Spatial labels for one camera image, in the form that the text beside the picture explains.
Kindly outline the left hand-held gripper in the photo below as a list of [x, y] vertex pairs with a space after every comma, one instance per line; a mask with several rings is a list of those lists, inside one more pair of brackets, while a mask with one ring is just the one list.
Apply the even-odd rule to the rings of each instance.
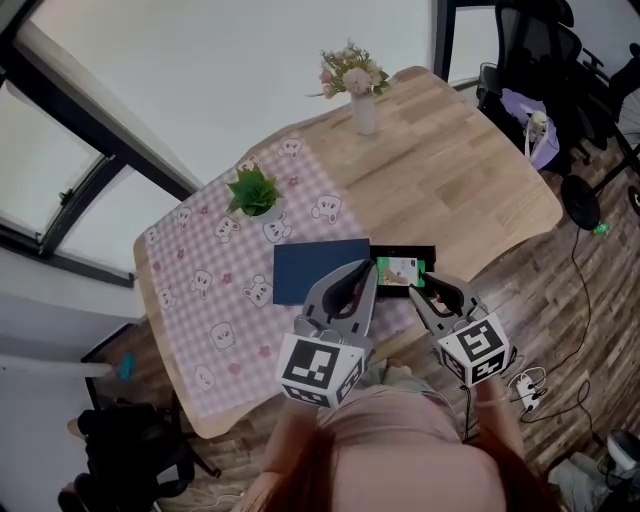
[[[303, 307], [308, 317], [298, 316], [294, 331], [284, 335], [276, 364], [275, 380], [287, 398], [322, 408], [344, 402], [372, 353], [367, 333], [376, 280], [374, 261], [362, 259], [337, 268], [311, 287]], [[318, 322], [342, 322], [345, 332]]]

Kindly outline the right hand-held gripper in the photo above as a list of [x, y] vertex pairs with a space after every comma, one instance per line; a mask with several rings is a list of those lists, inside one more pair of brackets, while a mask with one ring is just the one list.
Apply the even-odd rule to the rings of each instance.
[[[408, 288], [409, 298], [425, 328], [434, 337], [443, 337], [437, 340], [441, 364], [465, 386], [500, 374], [510, 360], [511, 345], [497, 314], [489, 314], [467, 281], [440, 272], [425, 272], [423, 280], [445, 307], [413, 285]], [[454, 313], [474, 322], [451, 333]]]

